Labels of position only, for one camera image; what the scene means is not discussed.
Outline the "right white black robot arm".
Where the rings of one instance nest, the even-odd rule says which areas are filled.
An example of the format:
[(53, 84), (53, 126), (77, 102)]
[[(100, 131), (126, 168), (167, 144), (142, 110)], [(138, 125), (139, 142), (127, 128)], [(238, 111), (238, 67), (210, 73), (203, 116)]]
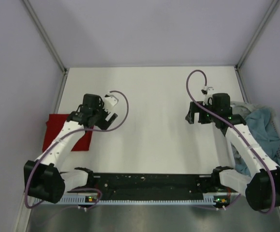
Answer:
[(216, 191), (229, 187), (243, 195), (255, 211), (270, 212), (280, 206), (280, 166), (272, 160), (254, 139), (246, 121), (233, 114), (227, 93), (206, 95), (204, 101), (191, 101), (185, 117), (189, 124), (214, 123), (227, 141), (241, 155), (249, 175), (241, 174), (231, 167), (217, 167), (213, 171), (211, 186)]

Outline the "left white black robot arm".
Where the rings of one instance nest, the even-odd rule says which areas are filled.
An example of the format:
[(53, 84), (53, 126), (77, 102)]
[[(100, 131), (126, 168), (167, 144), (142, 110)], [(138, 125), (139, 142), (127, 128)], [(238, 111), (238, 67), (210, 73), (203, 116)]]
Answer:
[(75, 144), (87, 133), (87, 128), (98, 127), (107, 130), (117, 114), (112, 113), (118, 99), (114, 95), (101, 98), (85, 94), (83, 102), (72, 111), (62, 129), (50, 146), (36, 160), (28, 160), (24, 165), (25, 196), (34, 197), (50, 203), (58, 203), (64, 193), (80, 187), (91, 191), (95, 181), (89, 177), (89, 169), (74, 168), (63, 171), (61, 168)]

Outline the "red t shirt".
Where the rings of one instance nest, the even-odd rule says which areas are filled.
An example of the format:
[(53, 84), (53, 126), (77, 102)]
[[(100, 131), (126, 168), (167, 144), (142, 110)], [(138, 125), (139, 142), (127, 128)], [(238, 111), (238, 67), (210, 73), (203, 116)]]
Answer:
[[(56, 138), (61, 131), (68, 114), (50, 114), (46, 122), (46, 133), (44, 137), (42, 151), (51, 145), (52, 141)], [(72, 151), (89, 151), (90, 142), (92, 139), (92, 132), (88, 131), (85, 135), (75, 144)]]

